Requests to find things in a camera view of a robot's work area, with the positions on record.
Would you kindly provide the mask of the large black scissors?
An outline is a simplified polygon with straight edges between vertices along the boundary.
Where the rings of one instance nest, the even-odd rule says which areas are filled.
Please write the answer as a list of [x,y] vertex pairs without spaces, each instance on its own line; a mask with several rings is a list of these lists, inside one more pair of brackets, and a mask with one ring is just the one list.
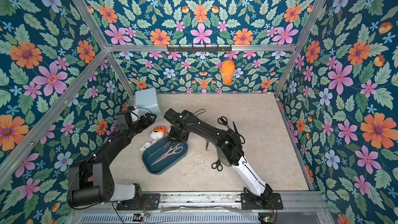
[[235,134],[237,135],[237,137],[238,137],[240,143],[241,143],[241,144],[245,144],[245,143],[246,143],[246,140],[245,140],[245,138],[238,132],[235,122],[233,122],[233,127],[234,127],[234,132],[235,132]]

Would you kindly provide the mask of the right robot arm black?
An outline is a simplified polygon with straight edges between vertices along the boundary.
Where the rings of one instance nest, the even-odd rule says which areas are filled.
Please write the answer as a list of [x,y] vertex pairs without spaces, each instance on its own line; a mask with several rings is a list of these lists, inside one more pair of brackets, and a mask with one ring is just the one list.
[[273,190],[248,163],[238,131],[222,130],[199,119],[194,113],[184,110],[178,113],[169,109],[164,118],[171,124],[169,137],[176,142],[185,142],[190,133],[194,133],[213,144],[218,159],[215,168],[226,166],[234,169],[244,180],[248,188],[244,189],[248,198],[259,208],[269,207],[274,200]]

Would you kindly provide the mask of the black scissors top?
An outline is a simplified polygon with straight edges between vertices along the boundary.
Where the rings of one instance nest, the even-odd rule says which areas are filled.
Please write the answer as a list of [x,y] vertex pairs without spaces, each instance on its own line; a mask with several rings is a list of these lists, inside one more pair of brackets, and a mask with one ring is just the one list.
[[231,127],[228,124],[228,119],[225,116],[221,116],[218,118],[218,123],[230,129]]

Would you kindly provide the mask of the teal storage box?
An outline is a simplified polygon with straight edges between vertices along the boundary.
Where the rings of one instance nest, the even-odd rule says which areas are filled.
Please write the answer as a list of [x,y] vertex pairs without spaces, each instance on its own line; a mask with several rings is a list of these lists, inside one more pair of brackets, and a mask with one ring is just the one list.
[[184,158],[188,149],[187,143],[165,137],[143,152],[142,162],[150,174],[160,175]]

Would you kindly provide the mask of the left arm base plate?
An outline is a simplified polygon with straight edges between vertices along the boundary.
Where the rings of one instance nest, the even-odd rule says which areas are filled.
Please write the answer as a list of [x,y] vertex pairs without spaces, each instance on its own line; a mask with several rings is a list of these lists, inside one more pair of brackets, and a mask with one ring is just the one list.
[[160,203],[160,194],[147,194],[122,201],[117,204],[118,211],[152,211],[157,210]]

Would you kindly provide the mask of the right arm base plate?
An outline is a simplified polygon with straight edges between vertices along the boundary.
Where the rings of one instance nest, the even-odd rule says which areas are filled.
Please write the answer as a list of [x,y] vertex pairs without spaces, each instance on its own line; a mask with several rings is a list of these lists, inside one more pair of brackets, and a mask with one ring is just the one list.
[[281,195],[273,193],[268,200],[251,195],[248,192],[240,194],[241,208],[244,210],[282,210],[284,209]]

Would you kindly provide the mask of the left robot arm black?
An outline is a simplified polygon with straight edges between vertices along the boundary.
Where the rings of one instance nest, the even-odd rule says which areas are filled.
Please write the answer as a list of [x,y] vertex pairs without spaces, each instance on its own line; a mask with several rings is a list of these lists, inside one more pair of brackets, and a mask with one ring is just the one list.
[[138,184],[116,184],[110,165],[132,139],[155,123],[151,110],[139,113],[130,106],[116,114],[116,127],[108,139],[91,155],[74,162],[68,170],[67,203],[72,209],[84,209],[105,202],[133,201],[140,196]]

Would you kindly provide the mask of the pink scissors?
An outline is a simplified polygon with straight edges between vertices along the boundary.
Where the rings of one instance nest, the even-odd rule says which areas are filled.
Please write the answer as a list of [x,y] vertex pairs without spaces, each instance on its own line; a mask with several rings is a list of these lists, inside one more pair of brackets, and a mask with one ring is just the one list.
[[171,156],[171,155],[176,155],[179,154],[183,151],[183,147],[181,145],[175,145],[175,146],[171,146],[161,157],[159,157],[158,159],[156,159],[151,166],[154,166],[155,164],[163,161],[164,159],[166,159],[167,157]]

